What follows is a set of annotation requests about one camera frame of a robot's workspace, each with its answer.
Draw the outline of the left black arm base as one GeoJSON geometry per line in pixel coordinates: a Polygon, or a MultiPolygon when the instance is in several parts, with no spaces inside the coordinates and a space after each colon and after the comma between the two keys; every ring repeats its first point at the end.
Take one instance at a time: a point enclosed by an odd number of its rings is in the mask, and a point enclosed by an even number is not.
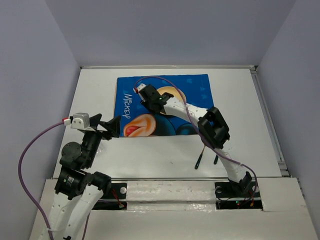
{"type": "Polygon", "coordinates": [[[93,210],[120,211],[127,209],[127,183],[114,182],[108,193],[103,196],[94,205],[93,210]]]}

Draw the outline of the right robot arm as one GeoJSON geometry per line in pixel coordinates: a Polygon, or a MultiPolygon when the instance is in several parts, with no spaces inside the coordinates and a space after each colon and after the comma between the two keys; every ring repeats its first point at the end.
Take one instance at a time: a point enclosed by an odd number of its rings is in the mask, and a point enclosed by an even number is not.
{"type": "Polygon", "coordinates": [[[200,136],[204,145],[215,152],[226,170],[230,190],[235,196],[242,196],[250,189],[252,176],[248,168],[231,159],[223,151],[230,140],[230,129],[216,107],[201,108],[179,100],[171,93],[160,94],[151,84],[141,83],[134,91],[140,96],[141,104],[150,112],[174,116],[189,122],[200,136]]]}

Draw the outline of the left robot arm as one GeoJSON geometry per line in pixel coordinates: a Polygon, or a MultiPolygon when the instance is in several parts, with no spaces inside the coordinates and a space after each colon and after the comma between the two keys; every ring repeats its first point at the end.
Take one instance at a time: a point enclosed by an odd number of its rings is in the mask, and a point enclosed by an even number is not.
{"type": "Polygon", "coordinates": [[[60,173],[54,188],[49,225],[40,240],[74,240],[94,205],[110,194],[110,176],[85,170],[92,167],[102,140],[119,138],[121,117],[102,121],[102,114],[89,116],[75,113],[64,118],[63,124],[83,133],[82,142],[68,142],[61,150],[60,173]]]}

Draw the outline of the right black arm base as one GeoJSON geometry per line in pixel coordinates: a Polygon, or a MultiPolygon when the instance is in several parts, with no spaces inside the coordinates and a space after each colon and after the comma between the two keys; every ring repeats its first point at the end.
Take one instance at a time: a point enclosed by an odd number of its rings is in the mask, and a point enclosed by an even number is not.
{"type": "Polygon", "coordinates": [[[228,181],[215,182],[214,187],[217,210],[263,209],[260,190],[254,181],[244,193],[235,193],[228,181]]]}

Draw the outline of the gold fork dark handle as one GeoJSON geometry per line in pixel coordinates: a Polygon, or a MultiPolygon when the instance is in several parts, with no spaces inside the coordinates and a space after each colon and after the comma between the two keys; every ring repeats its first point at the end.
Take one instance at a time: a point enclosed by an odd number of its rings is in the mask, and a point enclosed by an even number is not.
{"type": "Polygon", "coordinates": [[[197,170],[197,169],[199,168],[199,165],[200,165],[200,163],[201,163],[201,160],[202,160],[202,157],[203,157],[203,153],[204,153],[205,148],[206,148],[206,146],[204,145],[203,148],[202,148],[202,150],[201,150],[201,153],[200,153],[200,155],[199,155],[199,157],[198,157],[198,159],[197,159],[197,161],[196,161],[196,163],[195,163],[195,166],[194,166],[194,169],[195,169],[195,170],[197,170]]]}

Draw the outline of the tan round plate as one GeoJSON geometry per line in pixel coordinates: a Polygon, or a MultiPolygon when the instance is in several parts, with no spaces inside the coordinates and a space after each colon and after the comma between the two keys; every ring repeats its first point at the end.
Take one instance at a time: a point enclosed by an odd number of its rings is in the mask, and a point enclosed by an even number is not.
{"type": "Polygon", "coordinates": [[[173,86],[163,86],[160,88],[156,89],[160,95],[163,95],[164,93],[169,93],[171,95],[173,95],[174,97],[176,97],[179,101],[187,101],[187,97],[185,96],[185,94],[181,91],[181,94],[179,93],[178,90],[176,90],[173,86]]]}

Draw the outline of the blue cartoon placemat cloth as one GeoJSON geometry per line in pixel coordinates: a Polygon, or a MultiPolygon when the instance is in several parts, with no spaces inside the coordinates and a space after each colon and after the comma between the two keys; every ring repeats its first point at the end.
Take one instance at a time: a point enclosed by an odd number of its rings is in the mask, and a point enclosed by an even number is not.
{"type": "Polygon", "coordinates": [[[214,106],[207,74],[119,77],[116,82],[114,116],[121,116],[121,137],[195,135],[192,125],[175,116],[151,113],[134,92],[134,84],[152,85],[155,89],[176,86],[186,96],[188,104],[209,109],[214,106]]]}

